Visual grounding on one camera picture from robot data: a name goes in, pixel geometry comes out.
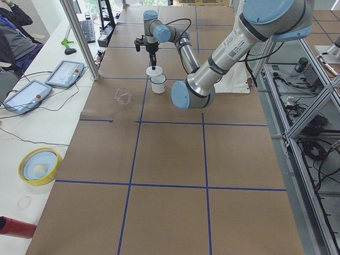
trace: white cup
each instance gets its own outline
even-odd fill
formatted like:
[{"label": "white cup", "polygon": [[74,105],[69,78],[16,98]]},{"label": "white cup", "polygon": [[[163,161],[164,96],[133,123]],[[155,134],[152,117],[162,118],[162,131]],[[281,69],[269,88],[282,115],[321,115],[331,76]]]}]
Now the white cup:
[{"label": "white cup", "polygon": [[147,68],[147,75],[150,76],[152,91],[156,94],[161,94],[165,91],[166,76],[163,69],[156,66],[149,66]]},{"label": "white cup", "polygon": [[151,88],[154,93],[161,94],[165,91],[166,76],[164,74],[161,73],[158,76],[153,76],[150,80]]}]

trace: red bottle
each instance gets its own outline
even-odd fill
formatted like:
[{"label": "red bottle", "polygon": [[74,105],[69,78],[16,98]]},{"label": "red bottle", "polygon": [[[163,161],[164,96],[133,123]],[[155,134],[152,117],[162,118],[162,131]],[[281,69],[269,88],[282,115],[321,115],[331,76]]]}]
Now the red bottle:
[{"label": "red bottle", "polygon": [[16,219],[0,217],[0,234],[30,239],[37,226]]}]

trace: window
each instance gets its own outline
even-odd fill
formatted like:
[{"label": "window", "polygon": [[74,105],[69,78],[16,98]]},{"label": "window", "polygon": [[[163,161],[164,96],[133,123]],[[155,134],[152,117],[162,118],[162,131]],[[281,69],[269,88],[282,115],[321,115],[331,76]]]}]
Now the window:
[{"label": "window", "polygon": [[[98,0],[84,0],[84,1],[89,13],[99,13]],[[122,11],[123,3],[121,0],[110,0],[110,3],[114,16],[116,13],[120,13]],[[126,3],[132,6],[138,5],[167,6],[168,0],[126,0]]]}]

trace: person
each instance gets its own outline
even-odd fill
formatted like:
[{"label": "person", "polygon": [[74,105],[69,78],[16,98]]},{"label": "person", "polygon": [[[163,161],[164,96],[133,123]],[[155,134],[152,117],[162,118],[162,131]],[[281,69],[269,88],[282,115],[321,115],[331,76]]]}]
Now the person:
[{"label": "person", "polygon": [[8,69],[24,73],[43,44],[34,40],[22,27],[33,23],[30,16],[12,0],[1,2],[7,4],[11,11],[0,8],[0,62],[10,63]]}]

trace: white desk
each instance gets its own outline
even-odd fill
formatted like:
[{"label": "white desk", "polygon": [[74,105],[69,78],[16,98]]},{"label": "white desk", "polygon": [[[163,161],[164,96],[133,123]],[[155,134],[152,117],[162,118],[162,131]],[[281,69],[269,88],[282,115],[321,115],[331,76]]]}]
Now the white desk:
[{"label": "white desk", "polygon": [[[26,74],[53,71],[61,60],[78,61],[86,65],[73,32],[71,32],[69,36],[69,40],[74,40],[74,43],[70,44],[70,47],[77,49],[77,52],[69,56],[64,54],[65,47],[61,45],[61,41],[65,37],[68,25],[68,21],[63,21],[58,26],[39,55],[27,69]],[[96,28],[96,30],[96,38],[98,38],[99,28]],[[99,46],[97,43],[92,43],[89,44],[89,47],[92,55],[95,56]],[[37,76],[29,76],[29,79],[44,82],[47,77],[48,74],[40,74]],[[14,89],[18,90],[27,83],[28,81],[26,79],[22,79]],[[69,144],[92,83],[91,73],[87,71],[77,82],[79,93],[70,99],[59,111],[51,112],[45,109],[36,109],[22,116],[3,119],[1,128],[25,140]],[[60,91],[60,89],[53,89],[51,95]],[[77,87],[73,86],[55,97],[44,101],[41,106],[49,109],[58,109],[76,92]],[[0,118],[13,115],[15,114],[8,112],[3,109],[3,107],[0,108]],[[45,144],[22,142],[18,138],[0,130],[0,216],[38,224],[53,182],[41,187],[31,186],[19,178],[18,166],[25,155],[41,147],[53,148],[58,151],[62,157],[65,156],[67,151],[67,147],[65,146],[47,146]],[[25,196],[32,198],[31,204],[27,209],[19,210],[17,207],[18,201]],[[0,235],[0,253],[6,255],[23,255],[30,242],[30,239]]]}]

